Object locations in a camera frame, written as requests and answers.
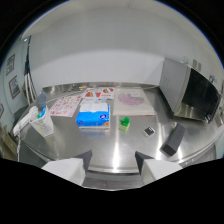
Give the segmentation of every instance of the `gray wall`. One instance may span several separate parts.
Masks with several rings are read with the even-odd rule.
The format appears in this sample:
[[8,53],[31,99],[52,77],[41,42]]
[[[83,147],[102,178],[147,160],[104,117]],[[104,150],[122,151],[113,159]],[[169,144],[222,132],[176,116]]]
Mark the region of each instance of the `gray wall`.
[[[6,55],[0,71],[0,103],[3,104],[4,113],[0,119],[2,126],[7,125],[9,132],[14,122],[14,113],[27,105],[27,100],[23,94],[24,66],[26,60],[28,42],[18,39]],[[6,76],[7,60],[15,54],[14,70]],[[9,81],[17,76],[20,93],[12,99]]]
[[[30,65],[37,92],[46,86],[86,81],[158,85],[164,57],[180,61],[184,56],[191,65],[198,60],[206,78],[214,74],[218,81],[214,85],[221,89],[223,69],[206,38],[182,15],[158,4],[157,13],[92,9],[34,34]],[[167,12],[177,22],[166,19]]]

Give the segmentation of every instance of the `stainless steel table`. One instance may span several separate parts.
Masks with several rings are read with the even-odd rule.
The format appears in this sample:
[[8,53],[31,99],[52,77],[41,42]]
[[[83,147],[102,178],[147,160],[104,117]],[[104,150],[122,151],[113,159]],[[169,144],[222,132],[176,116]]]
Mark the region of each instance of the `stainless steel table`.
[[[21,132],[23,143],[37,154],[50,160],[67,159],[92,150],[93,157],[89,170],[108,173],[138,173],[135,151],[158,160],[183,164],[212,147],[224,131],[224,125],[218,127],[214,120],[210,124],[206,124],[202,121],[173,117],[159,87],[149,89],[149,85],[142,84],[79,83],[47,87],[44,88],[47,93],[47,101],[51,100],[47,104],[48,108],[56,101],[55,98],[79,91],[79,87],[83,85],[87,85],[87,87],[143,88],[156,115],[130,117],[131,124],[128,132],[119,130],[119,119],[123,117],[112,115],[109,130],[83,130],[79,129],[76,124],[79,111],[77,108],[72,118],[52,117],[54,135],[46,138],[43,138],[28,124]],[[107,103],[110,104],[112,112],[113,100],[107,100]],[[177,153],[167,157],[160,151],[160,147],[177,122],[186,128],[185,135]],[[143,136],[142,131],[149,126],[155,130],[155,133],[147,139]]]

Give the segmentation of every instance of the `wire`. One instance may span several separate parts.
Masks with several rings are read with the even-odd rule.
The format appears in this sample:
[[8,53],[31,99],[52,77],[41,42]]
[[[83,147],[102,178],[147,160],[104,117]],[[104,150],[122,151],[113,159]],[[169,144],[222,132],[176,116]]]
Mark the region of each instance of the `wire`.
[[30,99],[29,99],[29,96],[28,96],[28,89],[27,89],[27,75],[25,75],[25,86],[26,86],[26,97],[27,97],[27,101],[28,101],[28,104],[30,105]]
[[34,101],[33,90],[32,90],[32,87],[30,85],[30,74],[29,73],[27,74],[27,77],[28,77],[28,81],[29,81],[29,88],[30,88],[31,97],[32,97],[32,100]]
[[18,162],[19,162],[19,151],[20,151],[20,131],[21,131],[21,122],[19,122],[19,133],[18,133],[18,138],[19,138],[19,142],[18,142],[18,146],[17,146],[17,153],[18,153]]

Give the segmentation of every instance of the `blue container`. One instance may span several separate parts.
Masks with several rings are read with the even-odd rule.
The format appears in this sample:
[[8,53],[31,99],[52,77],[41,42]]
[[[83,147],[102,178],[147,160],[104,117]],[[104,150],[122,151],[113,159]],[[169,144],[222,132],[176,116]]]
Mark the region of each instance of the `blue container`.
[[79,112],[76,123],[80,128],[110,127],[110,105],[108,111]]

